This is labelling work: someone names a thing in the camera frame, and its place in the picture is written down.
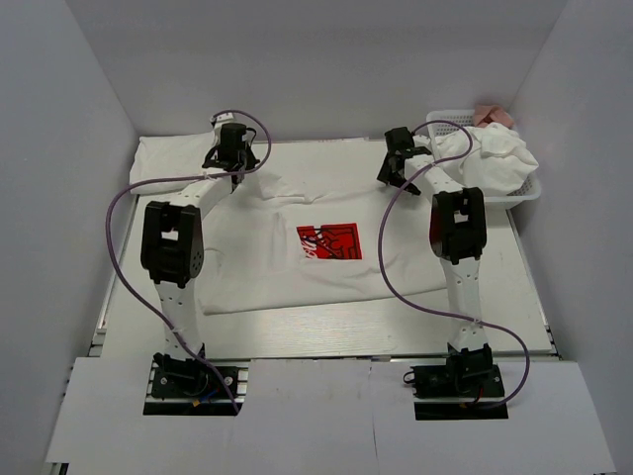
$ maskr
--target crumpled white fabric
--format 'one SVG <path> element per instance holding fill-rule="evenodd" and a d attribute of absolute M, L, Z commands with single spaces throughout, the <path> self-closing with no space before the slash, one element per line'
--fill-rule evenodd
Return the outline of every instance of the crumpled white fabric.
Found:
<path fill-rule="evenodd" d="M 213 133 L 141 138 L 130 181 L 199 175 L 214 142 Z M 324 163 L 320 155 L 297 156 L 296 160 L 306 163 L 307 172 L 322 178 L 312 181 L 302 174 L 287 181 L 280 176 L 284 166 L 278 173 L 264 166 L 247 175 L 211 211 L 203 221 L 205 264 L 195 284 L 205 314 L 392 296 L 378 267 L 377 239 L 380 221 L 396 190 L 377 183 L 370 173 L 367 182 L 345 181 L 344 187 L 333 191 L 327 175 L 330 170 L 341 173 L 341 158 L 328 155 Z M 378 169 L 382 158 L 371 157 L 372 166 Z M 354 166 L 344 173 L 355 171 Z M 137 192 L 176 191 L 187 184 L 149 185 Z M 384 246 L 387 271 L 405 295 L 446 285 L 428 243 L 429 214 L 425 198 L 404 195 L 389 218 Z M 307 258 L 297 227 L 347 223 L 357 225 L 362 259 Z"/>
<path fill-rule="evenodd" d="M 216 134 L 213 131 L 194 136 L 141 137 L 130 170 L 130 184 L 151 178 L 202 175 L 205 171 L 202 167 L 205 156 L 215 142 Z M 189 183 L 154 183 L 140 186 L 132 193 L 166 193 L 181 190 Z"/>
<path fill-rule="evenodd" d="M 264 194 L 276 197 L 263 202 L 253 189 L 240 185 L 204 220 L 205 265 L 197 279 L 204 314 L 392 296 L 378 266 L 377 239 L 396 190 L 371 183 L 311 197 L 292 191 L 283 180 L 271 181 L 271 186 Z M 405 295 L 446 285 L 428 243 L 429 213 L 426 199 L 405 196 L 389 218 L 384 247 L 387 272 Z M 306 257 L 297 227 L 343 223 L 356 223 L 362 259 Z"/>
<path fill-rule="evenodd" d="M 471 153 L 441 165 L 455 181 L 467 187 L 477 186 L 485 196 L 505 196 L 518 190 L 527 175 L 538 168 L 518 132 L 497 123 L 466 130 L 473 137 Z M 436 137 L 435 143 L 441 158 L 463 153 L 468 147 L 468 139 L 461 131 Z"/>

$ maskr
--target white enclosure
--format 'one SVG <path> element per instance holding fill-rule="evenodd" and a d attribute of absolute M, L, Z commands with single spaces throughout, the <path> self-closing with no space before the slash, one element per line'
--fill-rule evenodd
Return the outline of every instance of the white enclosure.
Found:
<path fill-rule="evenodd" d="M 633 474 L 630 1 L 5 3 L 3 473 L 41 473 L 112 276 L 103 221 L 139 135 L 205 132 L 232 107 L 275 141 L 380 138 L 495 103 L 541 164 L 542 196 L 513 215 L 545 315 Z"/>

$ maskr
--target white basket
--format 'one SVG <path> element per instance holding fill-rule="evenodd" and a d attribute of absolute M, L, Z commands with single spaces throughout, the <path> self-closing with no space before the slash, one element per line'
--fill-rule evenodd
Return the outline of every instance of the white basket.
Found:
<path fill-rule="evenodd" d="M 451 121 L 460 126 L 473 125 L 473 113 L 475 111 L 433 111 L 426 116 L 426 121 L 437 121 L 439 119 Z M 431 148 L 435 159 L 441 158 L 435 144 L 436 137 L 447 136 L 457 131 L 456 127 L 448 124 L 432 124 L 428 126 L 428 136 L 431 139 Z M 509 210 L 523 201 L 535 200 L 541 196 L 541 183 L 534 172 L 530 173 L 521 187 L 506 196 L 487 196 L 484 198 L 487 208 L 501 208 Z"/>

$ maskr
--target purple cable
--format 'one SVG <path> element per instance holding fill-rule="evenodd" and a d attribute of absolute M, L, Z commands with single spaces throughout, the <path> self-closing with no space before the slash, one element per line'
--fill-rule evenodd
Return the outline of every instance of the purple cable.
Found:
<path fill-rule="evenodd" d="M 444 163 L 445 161 L 458 160 L 460 158 L 464 158 L 465 156 L 468 156 L 468 154 L 473 149 L 473 138 L 468 133 L 468 131 L 464 129 L 462 126 L 455 124 L 454 122 L 451 122 L 451 121 L 444 121 L 444 120 L 428 121 L 422 124 L 421 126 L 416 127 L 413 130 L 413 133 L 415 134 L 420 129 L 430 126 L 431 124 L 448 124 L 449 126 L 456 127 L 457 129 L 462 131 L 464 134 L 466 134 L 466 137 L 468 138 L 468 149 L 464 153 L 461 153 L 459 155 L 450 156 L 446 158 L 440 158 L 439 160 L 435 160 L 433 163 L 429 163 L 428 165 L 423 166 L 420 170 L 414 173 L 413 176 L 409 180 L 403 183 L 403 185 L 394 194 L 394 197 L 392 198 L 392 200 L 389 202 L 389 205 L 387 206 L 387 210 L 385 211 L 385 215 L 383 216 L 383 220 L 380 224 L 380 230 L 378 231 L 378 264 L 380 265 L 380 272 L 383 275 L 383 279 L 385 280 L 387 287 L 389 287 L 389 290 L 391 290 L 394 296 L 400 301 L 404 302 L 410 307 L 413 307 L 416 310 L 420 310 L 421 312 L 426 312 L 427 314 L 438 315 L 440 317 L 449 317 L 451 319 L 464 320 L 466 322 L 474 322 L 475 319 L 472 317 L 468 317 L 466 315 L 454 314 L 452 312 L 443 312 L 441 310 L 427 309 L 426 307 L 422 307 L 421 305 L 415 304 L 414 302 L 408 300 L 406 297 L 404 297 L 400 292 L 398 292 L 394 288 L 394 286 L 389 280 L 389 277 L 387 276 L 387 271 L 385 269 L 385 258 L 383 256 L 383 238 L 385 234 L 385 225 L 387 224 L 387 218 L 389 217 L 389 214 L 391 213 L 392 208 L 394 208 L 396 201 L 398 200 L 400 195 L 403 193 L 403 191 L 405 191 L 405 188 L 407 188 L 413 182 L 413 180 L 415 180 L 415 178 L 417 178 L 422 173 L 427 172 L 431 167 L 439 163 Z M 523 353 L 525 354 L 525 371 L 523 372 L 523 377 L 521 378 L 521 381 L 518 383 L 518 386 L 516 387 L 516 389 L 512 391 L 512 393 L 509 396 L 502 399 L 501 401 L 481 406 L 481 409 L 492 409 L 492 408 L 501 406 L 503 404 L 506 404 L 511 399 L 513 399 L 521 391 L 521 389 L 523 389 L 523 386 L 525 386 L 525 382 L 527 381 L 527 376 L 530 372 L 530 353 L 529 353 L 529 350 L 527 349 L 527 345 L 525 344 L 525 342 L 521 339 L 521 337 L 518 334 L 516 334 L 512 330 L 502 327 L 501 325 L 488 324 L 483 321 L 479 321 L 479 323 L 482 326 L 487 327 L 489 329 L 499 330 L 501 332 L 505 332 L 509 334 L 510 336 L 512 336 L 521 345 L 521 348 L 523 348 Z"/>
<path fill-rule="evenodd" d="M 223 111 L 219 111 L 218 113 L 214 114 L 214 118 L 221 114 L 227 114 L 227 113 L 240 114 L 242 116 L 246 116 L 247 118 L 255 122 L 261 128 L 262 131 L 264 131 L 264 134 L 266 135 L 266 140 L 268 142 L 268 149 L 266 150 L 266 155 L 257 164 L 257 166 L 255 166 L 254 168 L 250 170 L 241 171 L 241 172 L 240 171 L 231 171 L 231 172 L 225 171 L 221 173 L 215 173 L 213 175 L 181 176 L 177 178 L 152 178 L 149 180 L 138 181 L 137 183 L 133 183 L 127 186 L 126 188 L 124 188 L 123 190 L 121 190 L 119 193 L 117 193 L 117 195 L 113 198 L 112 202 L 110 203 L 110 206 L 108 206 L 108 212 L 106 213 L 106 245 L 108 247 L 108 254 L 110 255 L 110 260 L 112 261 L 112 266 L 115 269 L 115 273 L 117 274 L 117 277 L 119 277 L 119 280 L 124 285 L 124 287 L 128 289 L 128 291 L 130 291 L 130 293 L 134 297 L 136 297 L 136 299 L 139 302 L 141 302 L 148 309 L 154 312 L 171 331 L 173 331 L 175 327 L 171 323 L 169 318 L 166 315 L 164 315 L 160 310 L 158 310 L 156 307 L 151 305 L 147 300 L 145 300 L 142 297 L 142 295 L 136 291 L 136 289 L 132 286 L 130 281 L 128 281 L 126 276 L 123 274 L 121 266 L 119 265 L 119 262 L 117 261 L 117 255 L 115 253 L 115 248 L 112 243 L 112 214 L 119 200 L 123 196 L 125 196 L 128 192 L 134 190 L 135 188 L 138 188 L 139 186 L 151 185 L 154 183 L 173 183 L 177 181 L 196 181 L 196 180 L 204 180 L 207 178 L 210 178 L 210 179 L 211 178 L 225 178 L 227 176 L 248 175 L 250 173 L 254 173 L 255 171 L 259 170 L 264 165 L 264 163 L 266 163 L 266 161 L 268 160 L 268 157 L 270 156 L 270 151 L 272 150 L 272 147 L 273 147 L 272 139 L 270 137 L 270 133 L 268 132 L 268 129 L 266 129 L 266 127 L 255 117 L 251 116 L 250 114 L 246 112 L 235 110 L 235 109 L 226 109 Z M 175 332 L 174 336 L 176 337 L 176 339 L 178 340 L 182 348 L 187 352 L 187 354 L 189 354 L 189 356 L 203 363 L 205 366 L 207 366 L 209 369 L 211 369 L 214 372 L 214 374 L 218 377 L 220 383 L 222 384 L 223 388 L 225 389 L 226 394 L 228 395 L 228 398 L 230 399 L 230 402 L 233 404 L 235 413 L 239 414 L 239 406 L 237 405 L 237 402 L 235 401 L 235 396 L 230 391 L 230 388 L 226 385 L 225 378 L 220 373 L 220 371 L 218 371 L 218 368 L 213 363 L 211 363 L 211 361 L 201 357 L 200 355 L 192 351 L 189 345 L 187 344 L 187 341 L 185 341 L 178 332 Z"/>

